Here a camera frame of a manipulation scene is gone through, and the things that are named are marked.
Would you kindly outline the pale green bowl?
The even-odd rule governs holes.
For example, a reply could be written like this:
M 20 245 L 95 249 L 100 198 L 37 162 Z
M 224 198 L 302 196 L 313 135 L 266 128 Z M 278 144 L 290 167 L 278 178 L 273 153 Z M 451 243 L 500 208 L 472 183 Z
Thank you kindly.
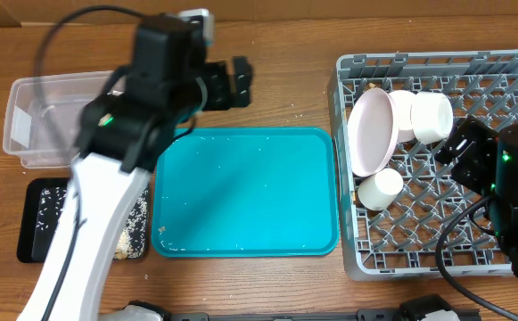
M 453 110 L 441 93 L 419 92 L 411 107 L 411 124 L 418 141 L 439 142 L 449 136 L 453 127 Z

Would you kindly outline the white plate with food scraps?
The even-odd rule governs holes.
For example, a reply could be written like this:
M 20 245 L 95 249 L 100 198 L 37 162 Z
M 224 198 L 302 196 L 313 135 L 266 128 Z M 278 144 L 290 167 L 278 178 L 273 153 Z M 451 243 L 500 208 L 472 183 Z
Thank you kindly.
M 356 176 L 372 176 L 390 160 L 399 135 L 394 107 L 381 88 L 371 88 L 356 100 L 347 123 L 351 169 Z

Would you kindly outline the pale green cup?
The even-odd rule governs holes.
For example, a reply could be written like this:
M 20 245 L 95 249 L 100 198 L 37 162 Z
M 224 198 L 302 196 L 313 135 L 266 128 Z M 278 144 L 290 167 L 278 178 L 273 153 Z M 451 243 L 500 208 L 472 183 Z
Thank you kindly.
M 383 169 L 358 186 L 358 199 L 368 210 L 386 210 L 403 189 L 402 176 L 395 169 Z

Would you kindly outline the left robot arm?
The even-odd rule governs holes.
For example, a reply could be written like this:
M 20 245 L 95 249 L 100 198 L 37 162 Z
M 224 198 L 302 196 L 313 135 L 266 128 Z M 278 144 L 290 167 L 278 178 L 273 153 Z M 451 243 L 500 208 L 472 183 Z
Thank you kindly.
M 159 157 L 201 111 L 244 108 L 252 67 L 234 72 L 208 62 L 214 18 L 206 9 L 140 14 L 131 62 L 109 76 L 80 114 L 62 214 L 23 320 L 97 320 L 106 278 L 125 222 L 148 186 Z

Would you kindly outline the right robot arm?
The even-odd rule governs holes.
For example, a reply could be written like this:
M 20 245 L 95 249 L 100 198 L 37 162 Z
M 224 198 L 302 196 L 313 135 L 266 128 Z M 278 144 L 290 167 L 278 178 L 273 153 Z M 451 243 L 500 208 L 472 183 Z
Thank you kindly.
M 438 270 L 468 299 L 503 317 L 517 319 L 514 313 L 457 283 L 447 271 L 442 250 L 448 235 L 461 220 L 473 219 L 475 212 L 484 210 L 484 217 L 491 225 L 486 233 L 496 238 L 518 278 L 518 123 L 496 131 L 474 116 L 458 119 L 435 159 L 442 164 L 452 163 L 452 179 L 480 196 L 442 231 L 435 249 Z

